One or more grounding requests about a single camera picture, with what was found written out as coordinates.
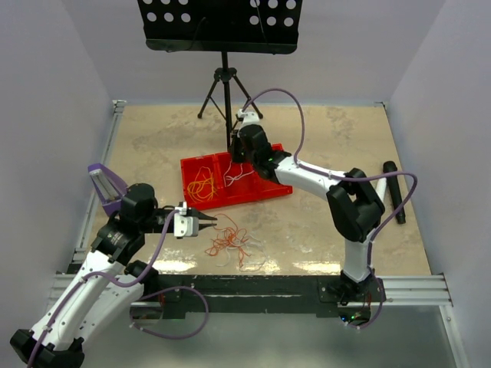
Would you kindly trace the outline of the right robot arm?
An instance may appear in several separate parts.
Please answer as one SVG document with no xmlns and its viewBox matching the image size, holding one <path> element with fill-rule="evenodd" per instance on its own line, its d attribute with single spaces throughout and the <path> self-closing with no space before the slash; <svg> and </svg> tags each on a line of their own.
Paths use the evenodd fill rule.
<svg viewBox="0 0 491 368">
<path fill-rule="evenodd" d="M 282 149 L 274 149 L 263 128 L 249 124 L 234 130 L 232 160 L 249 163 L 264 180 L 301 189 L 329 206 L 335 228 L 344 238 L 344 266 L 335 289 L 350 301 L 359 301 L 372 282 L 371 240 L 381 223 L 384 205 L 363 171 L 332 172 L 308 165 Z"/>
</svg>

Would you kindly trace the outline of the red three-compartment bin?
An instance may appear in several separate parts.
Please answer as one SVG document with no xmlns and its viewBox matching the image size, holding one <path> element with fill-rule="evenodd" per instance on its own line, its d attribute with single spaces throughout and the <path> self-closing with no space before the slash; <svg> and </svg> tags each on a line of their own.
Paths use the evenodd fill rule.
<svg viewBox="0 0 491 368">
<path fill-rule="evenodd" d="M 180 160 L 182 189 L 187 204 L 198 210 L 289 196 L 291 186 L 259 177 L 248 163 L 233 163 L 227 152 Z"/>
</svg>

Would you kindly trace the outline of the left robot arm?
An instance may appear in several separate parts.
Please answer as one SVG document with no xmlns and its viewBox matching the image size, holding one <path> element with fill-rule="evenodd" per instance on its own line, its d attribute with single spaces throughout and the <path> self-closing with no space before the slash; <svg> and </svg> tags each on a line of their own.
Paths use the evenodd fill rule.
<svg viewBox="0 0 491 368">
<path fill-rule="evenodd" d="M 216 218 L 189 207 L 159 207 L 154 188 L 130 186 L 98 231 L 84 263 L 51 309 L 10 344 L 29 367 L 79 367 L 84 345 L 117 311 L 150 301 L 159 291 L 154 263 L 166 235 L 196 237 Z"/>
</svg>

